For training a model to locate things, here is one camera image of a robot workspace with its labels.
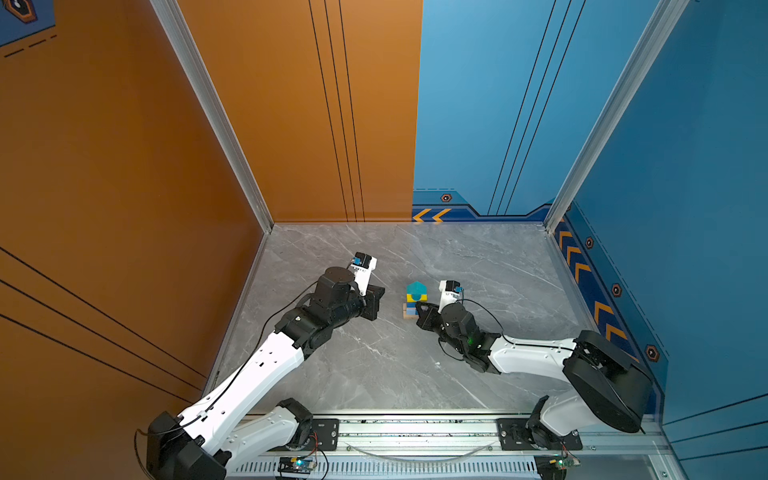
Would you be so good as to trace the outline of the yellow wood block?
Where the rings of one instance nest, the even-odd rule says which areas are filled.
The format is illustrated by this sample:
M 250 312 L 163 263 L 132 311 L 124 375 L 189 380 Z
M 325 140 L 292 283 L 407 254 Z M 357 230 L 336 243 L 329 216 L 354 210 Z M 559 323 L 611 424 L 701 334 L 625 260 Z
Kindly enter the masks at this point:
M 427 296 L 427 295 L 425 295 L 425 294 L 419 294 L 419 295 L 422 295 L 422 300 L 423 300 L 423 301 L 411 301 L 411 297 L 410 297 L 411 295 L 415 295 L 415 294 L 411 294 L 411 293 L 407 293 L 407 294 L 406 294 L 406 303 L 418 303 L 418 302 L 426 302 L 426 301 L 428 300 L 428 296 Z

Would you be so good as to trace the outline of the teal wood block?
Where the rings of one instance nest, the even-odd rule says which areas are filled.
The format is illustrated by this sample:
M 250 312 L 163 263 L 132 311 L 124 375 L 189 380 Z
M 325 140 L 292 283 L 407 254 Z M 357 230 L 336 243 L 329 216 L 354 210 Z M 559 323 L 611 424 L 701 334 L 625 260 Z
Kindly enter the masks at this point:
M 428 296 L 428 290 L 427 290 L 426 286 L 423 283 L 418 282 L 418 281 L 410 283 L 407 286 L 406 294 L 407 293 L 411 293 L 411 294 L 415 294 L 415 295 L 425 294 L 425 295 Z

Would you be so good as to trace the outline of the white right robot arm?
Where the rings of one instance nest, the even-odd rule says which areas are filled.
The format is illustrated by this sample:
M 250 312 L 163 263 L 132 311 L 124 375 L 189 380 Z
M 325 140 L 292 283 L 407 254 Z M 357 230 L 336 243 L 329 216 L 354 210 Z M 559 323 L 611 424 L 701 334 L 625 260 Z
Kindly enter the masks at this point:
M 572 339 L 514 339 L 482 330 L 463 303 L 443 307 L 418 302 L 417 326 L 453 348 L 460 361 L 481 373 L 528 374 L 569 385 L 542 396 L 512 437 L 534 449 L 557 449 L 579 429 L 602 423 L 624 433 L 642 430 L 653 390 L 648 370 L 592 330 Z

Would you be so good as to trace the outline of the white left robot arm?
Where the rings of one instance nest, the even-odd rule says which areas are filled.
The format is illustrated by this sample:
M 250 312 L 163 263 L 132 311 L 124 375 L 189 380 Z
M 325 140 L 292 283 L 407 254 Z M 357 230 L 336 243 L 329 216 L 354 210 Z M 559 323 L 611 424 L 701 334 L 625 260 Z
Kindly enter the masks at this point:
M 329 267 L 280 309 L 273 332 L 218 387 L 178 415 L 163 412 L 143 431 L 137 461 L 150 479 L 224 479 L 240 462 L 309 441 L 313 415 L 289 398 L 252 421 L 245 416 L 285 376 L 354 318 L 376 319 L 385 290 L 371 284 L 375 265 Z

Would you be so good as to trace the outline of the natural wood block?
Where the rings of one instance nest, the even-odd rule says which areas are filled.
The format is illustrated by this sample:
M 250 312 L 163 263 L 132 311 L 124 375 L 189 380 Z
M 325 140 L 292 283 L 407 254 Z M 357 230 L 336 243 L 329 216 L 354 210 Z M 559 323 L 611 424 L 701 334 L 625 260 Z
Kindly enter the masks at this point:
M 407 316 L 406 313 L 405 313 L 406 310 L 407 310 L 406 304 L 404 304 L 403 305 L 403 318 L 405 320 L 417 320 L 419 318 L 419 314 L 418 314 L 418 316 Z

